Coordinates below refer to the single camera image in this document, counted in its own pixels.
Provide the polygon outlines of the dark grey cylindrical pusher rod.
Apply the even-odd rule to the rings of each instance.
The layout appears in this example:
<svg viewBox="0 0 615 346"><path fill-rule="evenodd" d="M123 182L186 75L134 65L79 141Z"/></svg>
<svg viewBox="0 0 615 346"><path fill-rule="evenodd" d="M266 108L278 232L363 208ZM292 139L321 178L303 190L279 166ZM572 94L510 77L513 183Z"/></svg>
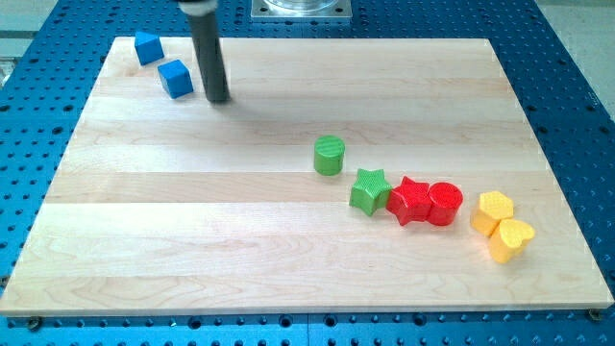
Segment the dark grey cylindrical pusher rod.
<svg viewBox="0 0 615 346"><path fill-rule="evenodd" d="M206 97L211 103L226 103L230 92L215 13L189 14L187 20Z"/></svg>

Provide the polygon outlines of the white rod holder collar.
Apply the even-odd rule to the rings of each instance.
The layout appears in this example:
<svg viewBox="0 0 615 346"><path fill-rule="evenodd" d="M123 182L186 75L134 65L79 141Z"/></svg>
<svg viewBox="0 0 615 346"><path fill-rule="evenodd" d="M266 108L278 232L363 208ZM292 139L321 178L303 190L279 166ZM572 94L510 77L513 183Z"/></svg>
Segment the white rod holder collar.
<svg viewBox="0 0 615 346"><path fill-rule="evenodd" d="M180 9L190 16L205 16L215 13L217 0L177 0Z"/></svg>

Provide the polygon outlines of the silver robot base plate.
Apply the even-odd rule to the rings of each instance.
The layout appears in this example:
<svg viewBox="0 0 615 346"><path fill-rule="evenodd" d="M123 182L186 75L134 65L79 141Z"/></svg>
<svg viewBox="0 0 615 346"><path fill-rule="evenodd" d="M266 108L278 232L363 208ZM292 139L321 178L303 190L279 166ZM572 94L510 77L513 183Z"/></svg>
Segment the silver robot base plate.
<svg viewBox="0 0 615 346"><path fill-rule="evenodd" d="M277 19L350 19L351 0L253 0L251 17Z"/></svg>

